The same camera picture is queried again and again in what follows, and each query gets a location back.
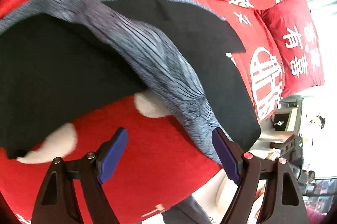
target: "screw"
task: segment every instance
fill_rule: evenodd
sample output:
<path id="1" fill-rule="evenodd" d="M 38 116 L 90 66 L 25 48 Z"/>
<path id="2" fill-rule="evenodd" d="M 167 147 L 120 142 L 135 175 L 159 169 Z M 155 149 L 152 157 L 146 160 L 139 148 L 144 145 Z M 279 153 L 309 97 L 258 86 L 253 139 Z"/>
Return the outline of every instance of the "screw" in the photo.
<path id="1" fill-rule="evenodd" d="M 253 158 L 253 155 L 251 153 L 244 153 L 243 156 L 246 158 L 246 159 L 252 159 Z"/>
<path id="2" fill-rule="evenodd" d="M 89 152 L 87 153 L 87 159 L 93 159 L 95 157 L 95 153 L 94 152 Z"/>
<path id="3" fill-rule="evenodd" d="M 61 158 L 60 157 L 57 157 L 57 158 L 54 158 L 53 159 L 53 163 L 54 164 L 58 164 L 58 163 L 60 163 L 61 162 Z"/>
<path id="4" fill-rule="evenodd" d="M 286 164 L 287 163 L 287 160 L 285 158 L 279 158 L 278 161 L 281 163 L 281 164 Z"/>

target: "person's leg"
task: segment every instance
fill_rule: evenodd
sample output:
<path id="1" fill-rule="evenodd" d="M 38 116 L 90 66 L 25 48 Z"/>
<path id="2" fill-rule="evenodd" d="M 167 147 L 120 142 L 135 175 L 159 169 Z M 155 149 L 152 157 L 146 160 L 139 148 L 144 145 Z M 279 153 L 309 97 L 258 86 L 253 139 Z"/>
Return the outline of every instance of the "person's leg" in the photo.
<path id="1" fill-rule="evenodd" d="M 165 224 L 212 224 L 207 213 L 193 196 L 189 196 L 161 214 Z"/>

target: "dark gray pants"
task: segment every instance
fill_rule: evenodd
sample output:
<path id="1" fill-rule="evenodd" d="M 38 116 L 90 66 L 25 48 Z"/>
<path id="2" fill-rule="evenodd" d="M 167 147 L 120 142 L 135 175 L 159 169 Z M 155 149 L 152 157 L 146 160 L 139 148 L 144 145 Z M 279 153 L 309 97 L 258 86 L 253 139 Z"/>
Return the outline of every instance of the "dark gray pants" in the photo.
<path id="1" fill-rule="evenodd" d="M 191 195 L 161 214 L 165 224 L 212 224 L 206 212 Z"/>

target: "black cloth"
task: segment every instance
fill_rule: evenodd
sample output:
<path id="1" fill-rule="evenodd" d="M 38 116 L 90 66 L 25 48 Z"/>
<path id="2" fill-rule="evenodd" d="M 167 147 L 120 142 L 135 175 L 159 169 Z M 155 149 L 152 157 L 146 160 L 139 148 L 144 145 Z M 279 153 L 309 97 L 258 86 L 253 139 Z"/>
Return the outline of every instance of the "black cloth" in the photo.
<path id="1" fill-rule="evenodd" d="M 240 72 L 226 53 L 245 48 L 228 22 L 194 5 L 167 0 L 105 2 L 129 19 L 162 30 L 195 70 L 212 110 L 233 141 L 246 152 L 261 128 Z"/>
<path id="2" fill-rule="evenodd" d="M 207 213 L 201 208 L 193 196 L 172 206 L 161 213 L 165 224 L 211 224 Z"/>
<path id="3" fill-rule="evenodd" d="M 64 123 L 146 88 L 84 26 L 48 15 L 19 22 L 0 36 L 0 147 L 23 157 Z"/>

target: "pink cloth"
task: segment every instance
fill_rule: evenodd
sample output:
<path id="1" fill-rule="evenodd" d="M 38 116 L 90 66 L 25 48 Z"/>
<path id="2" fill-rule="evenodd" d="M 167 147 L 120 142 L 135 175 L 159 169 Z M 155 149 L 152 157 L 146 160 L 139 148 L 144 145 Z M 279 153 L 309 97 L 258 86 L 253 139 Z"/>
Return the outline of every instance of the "pink cloth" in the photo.
<path id="1" fill-rule="evenodd" d="M 325 217 L 325 215 L 311 208 L 307 208 L 307 216 L 309 218 L 309 224 L 319 224 Z"/>

